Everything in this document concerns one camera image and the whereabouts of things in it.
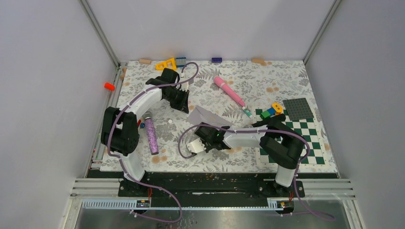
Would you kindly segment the dark purple lego brick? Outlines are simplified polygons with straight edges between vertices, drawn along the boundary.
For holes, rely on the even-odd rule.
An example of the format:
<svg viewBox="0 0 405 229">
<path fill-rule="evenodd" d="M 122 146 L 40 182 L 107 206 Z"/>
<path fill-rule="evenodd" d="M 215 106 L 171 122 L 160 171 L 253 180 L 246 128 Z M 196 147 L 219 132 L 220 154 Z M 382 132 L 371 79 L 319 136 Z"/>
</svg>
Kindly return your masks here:
<svg viewBox="0 0 405 229">
<path fill-rule="evenodd" d="M 212 63 L 221 63 L 223 59 L 221 57 L 213 57 L 211 58 Z"/>
</svg>

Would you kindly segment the wooden block right back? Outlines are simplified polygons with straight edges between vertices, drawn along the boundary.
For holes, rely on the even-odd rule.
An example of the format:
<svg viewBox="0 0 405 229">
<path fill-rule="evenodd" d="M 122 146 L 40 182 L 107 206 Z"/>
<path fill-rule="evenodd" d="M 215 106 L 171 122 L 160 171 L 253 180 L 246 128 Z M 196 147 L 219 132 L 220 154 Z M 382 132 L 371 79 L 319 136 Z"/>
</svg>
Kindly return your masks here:
<svg viewBox="0 0 405 229">
<path fill-rule="evenodd" d="M 260 65 L 262 65 L 262 66 L 266 66 L 266 65 L 267 65 L 266 61 L 263 60 L 263 59 L 252 58 L 251 61 L 252 61 L 252 63 L 260 64 Z"/>
</svg>

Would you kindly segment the floral table mat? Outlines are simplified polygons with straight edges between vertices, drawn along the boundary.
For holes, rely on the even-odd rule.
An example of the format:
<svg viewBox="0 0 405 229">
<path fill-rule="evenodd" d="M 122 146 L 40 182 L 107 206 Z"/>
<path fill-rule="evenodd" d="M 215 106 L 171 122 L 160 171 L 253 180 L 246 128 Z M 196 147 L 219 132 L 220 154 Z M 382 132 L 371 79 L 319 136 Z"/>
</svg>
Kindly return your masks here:
<svg viewBox="0 0 405 229">
<path fill-rule="evenodd" d="M 198 105 L 242 128 L 259 120 L 261 110 L 283 100 L 306 98 L 314 114 L 307 122 L 288 122 L 308 141 L 311 152 L 302 161 L 301 173 L 336 173 L 337 167 L 323 128 L 315 97 L 302 61 L 268 61 L 266 66 L 250 61 L 224 61 L 214 64 L 197 61 L 186 67 L 185 77 L 193 78 L 189 85 L 189 110 Z M 237 104 L 213 81 L 219 76 L 245 102 L 253 117 L 249 118 Z M 167 101 L 151 107 L 158 138 L 159 153 L 149 150 L 145 130 L 140 130 L 136 153 L 148 172 L 275 172 L 277 165 L 255 148 L 237 147 L 230 150 L 211 150 L 190 157 L 187 143 L 196 136 L 186 121 L 187 114 L 174 110 Z"/>
</svg>

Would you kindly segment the purple glitter microphone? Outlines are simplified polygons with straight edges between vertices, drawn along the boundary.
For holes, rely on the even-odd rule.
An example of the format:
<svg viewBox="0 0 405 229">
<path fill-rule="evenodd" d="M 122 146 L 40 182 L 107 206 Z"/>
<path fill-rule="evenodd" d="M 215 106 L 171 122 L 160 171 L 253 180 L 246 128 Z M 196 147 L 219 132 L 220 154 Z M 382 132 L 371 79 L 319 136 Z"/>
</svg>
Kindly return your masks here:
<svg viewBox="0 0 405 229">
<path fill-rule="evenodd" d="M 159 153 L 158 141 L 156 136 L 156 130 L 154 126 L 154 122 L 152 119 L 152 113 L 147 111 L 143 115 L 145 129 L 147 131 L 149 149 L 152 155 L 157 155 Z"/>
</svg>

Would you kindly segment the wooden block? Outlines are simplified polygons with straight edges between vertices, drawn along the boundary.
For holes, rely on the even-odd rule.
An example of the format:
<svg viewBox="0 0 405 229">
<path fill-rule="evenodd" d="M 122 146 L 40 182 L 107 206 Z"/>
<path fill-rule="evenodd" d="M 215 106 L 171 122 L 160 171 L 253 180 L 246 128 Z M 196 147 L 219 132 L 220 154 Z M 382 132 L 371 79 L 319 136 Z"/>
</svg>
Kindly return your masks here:
<svg viewBox="0 0 405 229">
<path fill-rule="evenodd" d="M 262 66 L 266 66 L 266 65 L 267 65 L 266 61 L 263 60 L 263 59 L 252 58 L 251 61 L 252 61 L 252 63 L 260 64 L 260 65 L 262 65 Z"/>
<path fill-rule="evenodd" d="M 139 63 L 140 63 L 140 64 L 147 64 L 147 65 L 150 65 L 151 62 L 152 62 L 152 60 L 149 60 L 149 59 L 139 59 Z"/>
</svg>

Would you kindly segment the pink toy microphone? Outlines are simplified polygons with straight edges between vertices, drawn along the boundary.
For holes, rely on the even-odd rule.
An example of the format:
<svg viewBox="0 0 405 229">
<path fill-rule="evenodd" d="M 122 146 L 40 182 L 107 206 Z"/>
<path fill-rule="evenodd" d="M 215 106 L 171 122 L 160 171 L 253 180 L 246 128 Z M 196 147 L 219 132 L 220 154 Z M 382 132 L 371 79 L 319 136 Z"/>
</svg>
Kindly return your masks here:
<svg viewBox="0 0 405 229">
<path fill-rule="evenodd" d="M 216 76 L 213 79 L 214 83 L 221 88 L 228 96 L 230 96 L 237 104 L 245 107 L 243 99 L 223 80 L 221 77 Z"/>
</svg>

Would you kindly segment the black microphone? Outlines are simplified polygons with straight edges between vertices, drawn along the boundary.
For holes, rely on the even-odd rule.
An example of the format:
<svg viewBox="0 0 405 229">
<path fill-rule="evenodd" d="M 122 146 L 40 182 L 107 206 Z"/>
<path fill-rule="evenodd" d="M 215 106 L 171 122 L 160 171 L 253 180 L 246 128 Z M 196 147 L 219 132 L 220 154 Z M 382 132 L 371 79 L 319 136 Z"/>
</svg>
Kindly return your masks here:
<svg viewBox="0 0 405 229">
<path fill-rule="evenodd" d="M 272 129 L 272 130 L 289 130 L 283 122 L 286 120 L 284 114 L 275 115 L 272 117 L 266 117 L 262 121 L 258 121 L 251 125 L 251 128 L 255 129 Z"/>
</svg>

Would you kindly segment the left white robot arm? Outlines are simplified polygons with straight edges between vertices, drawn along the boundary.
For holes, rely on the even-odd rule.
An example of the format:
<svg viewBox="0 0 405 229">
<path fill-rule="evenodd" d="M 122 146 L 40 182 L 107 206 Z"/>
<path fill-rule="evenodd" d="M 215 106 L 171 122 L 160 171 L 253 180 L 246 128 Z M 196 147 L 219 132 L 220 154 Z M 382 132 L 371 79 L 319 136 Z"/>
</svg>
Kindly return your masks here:
<svg viewBox="0 0 405 229">
<path fill-rule="evenodd" d="M 126 179 L 131 180 L 130 190 L 136 196 L 148 191 L 143 180 L 143 168 L 135 150 L 139 143 L 139 119 L 156 103 L 166 100 L 172 109 L 189 113 L 190 91 L 180 81 L 175 70 L 165 68 L 161 76 L 150 78 L 143 89 L 123 108 L 108 107 L 104 112 L 101 143 L 107 146 L 107 153 L 116 157 Z"/>
</svg>

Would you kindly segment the blue grey lego brick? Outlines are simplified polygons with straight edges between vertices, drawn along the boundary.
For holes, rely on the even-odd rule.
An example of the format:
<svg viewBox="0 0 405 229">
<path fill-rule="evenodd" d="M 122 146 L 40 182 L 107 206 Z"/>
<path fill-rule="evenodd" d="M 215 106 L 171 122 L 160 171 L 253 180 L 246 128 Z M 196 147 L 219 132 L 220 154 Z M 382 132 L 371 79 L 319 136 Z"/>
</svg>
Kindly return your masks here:
<svg viewBox="0 0 405 229">
<path fill-rule="evenodd" d="M 186 57 L 177 57 L 175 58 L 175 64 L 177 68 L 182 68 L 186 65 L 187 59 Z"/>
</svg>

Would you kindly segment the blue red lego car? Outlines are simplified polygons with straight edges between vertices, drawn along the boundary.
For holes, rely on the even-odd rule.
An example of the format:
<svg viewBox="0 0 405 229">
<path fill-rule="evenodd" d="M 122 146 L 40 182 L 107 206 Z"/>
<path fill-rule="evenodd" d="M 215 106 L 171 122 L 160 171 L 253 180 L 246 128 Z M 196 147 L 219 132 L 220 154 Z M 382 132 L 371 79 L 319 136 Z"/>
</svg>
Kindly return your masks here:
<svg viewBox="0 0 405 229">
<path fill-rule="evenodd" d="M 143 119 L 139 119 L 138 122 L 138 128 L 143 129 L 145 127 L 145 123 Z"/>
</svg>

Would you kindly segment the yellow triangle toy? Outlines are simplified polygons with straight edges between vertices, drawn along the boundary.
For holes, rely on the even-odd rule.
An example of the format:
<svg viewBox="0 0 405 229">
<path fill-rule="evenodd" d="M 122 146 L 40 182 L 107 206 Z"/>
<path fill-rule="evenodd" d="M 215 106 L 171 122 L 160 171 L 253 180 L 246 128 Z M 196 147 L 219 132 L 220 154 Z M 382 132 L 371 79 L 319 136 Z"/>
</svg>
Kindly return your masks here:
<svg viewBox="0 0 405 229">
<path fill-rule="evenodd" d="M 162 62 L 155 65 L 155 69 L 157 71 L 163 71 L 165 68 L 172 69 L 172 70 L 176 71 L 177 66 L 176 66 L 176 63 L 175 63 L 175 58 L 170 58 L 168 60 L 162 61 Z"/>
</svg>

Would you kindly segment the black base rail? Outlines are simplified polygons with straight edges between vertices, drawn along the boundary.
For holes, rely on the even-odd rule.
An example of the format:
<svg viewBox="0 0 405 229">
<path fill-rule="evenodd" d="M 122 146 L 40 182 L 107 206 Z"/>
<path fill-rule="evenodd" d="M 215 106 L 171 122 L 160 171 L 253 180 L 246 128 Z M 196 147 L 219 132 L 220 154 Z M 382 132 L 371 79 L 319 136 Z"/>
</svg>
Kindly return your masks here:
<svg viewBox="0 0 405 229">
<path fill-rule="evenodd" d="M 274 173 L 152 173 L 147 172 L 141 182 L 145 187 L 123 177 L 121 172 L 108 172 L 116 178 L 113 191 L 121 198 L 146 198 L 152 207 L 176 207 L 175 200 L 159 187 L 167 189 L 182 207 L 264 207 L 267 198 L 289 199 L 304 197 L 308 190 L 301 181 L 298 192 L 293 187 L 276 190 Z"/>
</svg>

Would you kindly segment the wooden block left back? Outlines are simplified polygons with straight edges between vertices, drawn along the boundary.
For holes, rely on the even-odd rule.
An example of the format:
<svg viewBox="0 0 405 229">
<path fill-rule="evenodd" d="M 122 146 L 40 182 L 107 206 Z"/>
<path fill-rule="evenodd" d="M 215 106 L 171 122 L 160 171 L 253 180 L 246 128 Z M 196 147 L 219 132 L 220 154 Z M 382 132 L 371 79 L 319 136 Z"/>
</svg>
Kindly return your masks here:
<svg viewBox="0 0 405 229">
<path fill-rule="evenodd" d="M 152 62 L 152 60 L 149 60 L 149 59 L 139 59 L 139 63 L 140 63 L 140 64 L 147 64 L 147 65 L 150 65 L 151 62 Z"/>
</svg>

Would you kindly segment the small green white bottle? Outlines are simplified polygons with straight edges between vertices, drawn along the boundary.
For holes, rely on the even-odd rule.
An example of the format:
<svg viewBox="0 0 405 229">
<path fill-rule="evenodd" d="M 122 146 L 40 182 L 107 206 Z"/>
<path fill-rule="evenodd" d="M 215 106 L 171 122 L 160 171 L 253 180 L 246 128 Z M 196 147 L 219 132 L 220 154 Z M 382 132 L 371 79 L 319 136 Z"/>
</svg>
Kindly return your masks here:
<svg viewBox="0 0 405 229">
<path fill-rule="evenodd" d="M 243 112 L 249 117 L 249 118 L 252 118 L 253 117 L 253 115 L 252 115 L 252 113 L 249 111 L 249 109 L 247 109 L 246 107 L 242 107 L 242 110 L 243 110 Z"/>
</svg>

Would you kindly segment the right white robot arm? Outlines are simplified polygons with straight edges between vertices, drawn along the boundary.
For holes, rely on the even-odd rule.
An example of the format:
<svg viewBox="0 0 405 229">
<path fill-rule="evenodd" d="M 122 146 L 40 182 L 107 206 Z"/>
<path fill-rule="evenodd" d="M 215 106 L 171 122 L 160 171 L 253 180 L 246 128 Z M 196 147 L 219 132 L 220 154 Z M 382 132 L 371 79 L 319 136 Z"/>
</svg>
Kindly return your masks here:
<svg viewBox="0 0 405 229">
<path fill-rule="evenodd" d="M 274 183 L 275 193 L 285 197 L 293 190 L 293 179 L 304 149 L 310 150 L 305 138 L 293 131 L 280 118 L 267 118 L 252 127 L 234 129 L 229 126 L 197 125 L 197 139 L 188 143 L 192 154 L 209 152 L 212 149 L 225 150 L 237 147 L 262 149 L 277 164 Z"/>
</svg>

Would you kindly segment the orange red cylinder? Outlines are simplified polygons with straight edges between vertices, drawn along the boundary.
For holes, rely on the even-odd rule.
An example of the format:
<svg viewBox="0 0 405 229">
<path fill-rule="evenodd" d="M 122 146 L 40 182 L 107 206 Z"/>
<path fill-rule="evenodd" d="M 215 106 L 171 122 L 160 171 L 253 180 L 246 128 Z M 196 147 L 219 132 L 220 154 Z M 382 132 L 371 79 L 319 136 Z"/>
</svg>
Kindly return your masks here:
<svg viewBox="0 0 405 229">
<path fill-rule="evenodd" d="M 105 83 L 104 88 L 109 90 L 109 91 L 114 91 L 115 90 L 115 86 L 113 84 L 111 84 L 111 83 Z"/>
</svg>

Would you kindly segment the lego toy on chessboard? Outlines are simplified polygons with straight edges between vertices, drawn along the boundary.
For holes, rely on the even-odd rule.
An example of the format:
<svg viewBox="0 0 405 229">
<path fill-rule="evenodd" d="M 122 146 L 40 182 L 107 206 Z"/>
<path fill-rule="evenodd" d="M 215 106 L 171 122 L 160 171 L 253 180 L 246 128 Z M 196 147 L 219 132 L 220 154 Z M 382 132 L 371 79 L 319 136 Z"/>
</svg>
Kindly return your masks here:
<svg viewBox="0 0 405 229">
<path fill-rule="evenodd" d="M 283 107 L 279 103 L 272 103 L 271 107 L 260 114 L 262 120 L 279 115 L 283 112 Z"/>
</svg>

